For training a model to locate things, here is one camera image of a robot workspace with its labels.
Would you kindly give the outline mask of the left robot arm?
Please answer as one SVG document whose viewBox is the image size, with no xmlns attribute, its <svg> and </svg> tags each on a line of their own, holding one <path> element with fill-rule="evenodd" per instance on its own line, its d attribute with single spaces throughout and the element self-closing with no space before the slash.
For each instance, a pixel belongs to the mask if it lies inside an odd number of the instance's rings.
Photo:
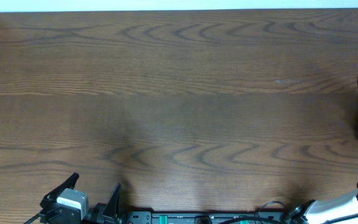
<svg viewBox="0 0 358 224">
<path fill-rule="evenodd" d="M 47 193 L 40 202 L 40 223 L 82 224 L 82 223 L 122 223 L 122 210 L 119 208 L 121 184 L 117 184 L 108 203 L 98 203 L 89 208 L 88 194 L 76 190 L 80 175 L 73 173 L 66 181 Z"/>
</svg>

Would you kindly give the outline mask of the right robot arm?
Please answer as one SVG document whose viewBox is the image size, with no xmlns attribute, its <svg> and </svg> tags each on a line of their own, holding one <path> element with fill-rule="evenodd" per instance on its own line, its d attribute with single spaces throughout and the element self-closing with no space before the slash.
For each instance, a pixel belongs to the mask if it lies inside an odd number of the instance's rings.
<svg viewBox="0 0 358 224">
<path fill-rule="evenodd" d="M 332 200 L 310 200 L 283 217 L 285 223 L 358 223 L 357 188 Z"/>
</svg>

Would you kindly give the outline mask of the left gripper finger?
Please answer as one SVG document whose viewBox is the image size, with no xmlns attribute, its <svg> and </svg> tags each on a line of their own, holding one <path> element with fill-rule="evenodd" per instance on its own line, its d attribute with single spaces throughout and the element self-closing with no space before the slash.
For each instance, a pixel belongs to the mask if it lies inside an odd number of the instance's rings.
<svg viewBox="0 0 358 224">
<path fill-rule="evenodd" d="M 80 175 L 74 172 L 66 181 L 60 184 L 58 187 L 47 193 L 40 202 L 40 206 L 44 208 L 50 203 L 57 202 L 57 198 L 65 189 L 74 189 L 77 180 L 79 179 Z"/>
<path fill-rule="evenodd" d="M 118 218 L 119 217 L 119 196 L 120 196 L 120 190 L 121 190 L 121 184 L 118 183 L 109 199 L 109 202 L 107 203 L 103 216 L 106 218 Z"/>
</svg>

